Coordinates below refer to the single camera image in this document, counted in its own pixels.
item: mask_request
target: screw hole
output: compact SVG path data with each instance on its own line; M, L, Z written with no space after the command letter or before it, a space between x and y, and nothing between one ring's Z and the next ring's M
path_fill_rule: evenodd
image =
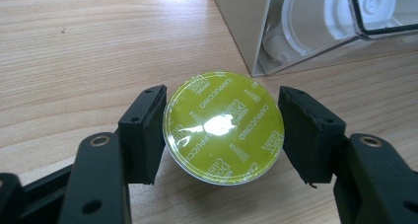
M102 207L102 202L100 200L93 200L90 201L86 204L84 204L83 206L83 213L84 214L93 214L97 211L99 211L99 209L101 209Z
M403 206L411 212L418 213L418 204L411 201L403 201Z
M132 117L132 118L130 119L130 121L131 121L131 122L137 122L137 121L139 121L139 117Z
M382 147L382 143L373 137L363 136L360 138L360 141L371 147Z
M98 147L107 144L110 141L109 136L97 136L90 140L90 145Z

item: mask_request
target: black plastic bracket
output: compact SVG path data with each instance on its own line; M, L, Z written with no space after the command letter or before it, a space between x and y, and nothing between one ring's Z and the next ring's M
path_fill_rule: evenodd
M280 88L279 108L285 124L283 149L302 180L330 183L332 146L344 139L345 122L309 94Z
M26 206L19 224L57 222L72 167L67 166L24 187Z
M330 183L341 223L418 223L418 176L376 136L344 135L345 122L307 93L282 87L284 150L305 183Z
M166 146L163 114L167 103L164 85L142 92L119 121L125 172L131 184L153 184Z
M58 223L130 223L119 138L99 133L77 152Z
M16 175L0 174L0 197L0 223L16 223L25 203L24 191Z

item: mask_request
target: white plastic part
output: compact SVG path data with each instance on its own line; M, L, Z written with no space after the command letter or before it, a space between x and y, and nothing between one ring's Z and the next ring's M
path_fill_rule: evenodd
M289 42L283 34L281 24L273 31L266 33L262 44L270 57L282 63L293 62L301 57L301 55L289 45Z
M395 5L396 0L359 0L366 30L388 27ZM284 0L280 14L284 37L301 56L356 35L349 0ZM269 54L278 55L278 48L270 48L277 45L279 42L264 47Z

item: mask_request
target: wood grain surface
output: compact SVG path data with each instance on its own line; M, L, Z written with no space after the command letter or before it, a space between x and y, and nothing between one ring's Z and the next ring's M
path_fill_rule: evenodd
M0 0L0 172L26 185L114 131L138 94L226 70L248 75L214 0ZM390 142L418 170L418 55L255 78L310 93ZM130 186L133 223L339 223L333 184L306 186L283 152L260 179L202 183L165 151L156 184Z

